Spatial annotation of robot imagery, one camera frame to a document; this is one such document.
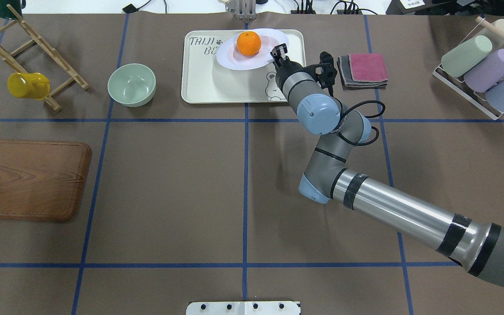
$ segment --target orange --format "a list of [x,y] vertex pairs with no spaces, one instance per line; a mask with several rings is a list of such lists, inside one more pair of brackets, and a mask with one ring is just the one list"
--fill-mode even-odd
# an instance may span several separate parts
[[252,31],[241,33],[236,40],[236,48],[244,56],[254,56],[260,51],[262,40]]

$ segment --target bowl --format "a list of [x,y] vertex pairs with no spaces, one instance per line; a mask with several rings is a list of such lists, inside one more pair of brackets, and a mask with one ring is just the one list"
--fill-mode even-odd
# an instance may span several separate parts
[[138,107],[148,103],[154,96],[157,80],[148,66],[130,63],[116,69],[108,79],[108,94],[116,102]]

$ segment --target yellow mug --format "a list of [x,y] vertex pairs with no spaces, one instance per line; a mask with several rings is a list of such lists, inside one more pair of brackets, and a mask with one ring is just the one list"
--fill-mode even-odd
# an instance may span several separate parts
[[7,80],[7,87],[16,98],[43,100],[50,94],[50,80],[42,73],[13,73]]

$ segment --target green cup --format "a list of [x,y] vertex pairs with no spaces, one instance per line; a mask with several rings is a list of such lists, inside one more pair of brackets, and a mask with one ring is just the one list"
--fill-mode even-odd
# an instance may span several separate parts
[[8,4],[22,16],[22,9],[26,7],[26,0],[0,0],[0,18],[6,18],[8,20],[17,19],[13,12],[7,8]]

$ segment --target brown tray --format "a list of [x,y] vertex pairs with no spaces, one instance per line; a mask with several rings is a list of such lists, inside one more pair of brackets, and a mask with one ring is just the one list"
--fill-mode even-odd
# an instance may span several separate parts
[[0,140],[0,219],[71,219],[90,160],[85,143]]

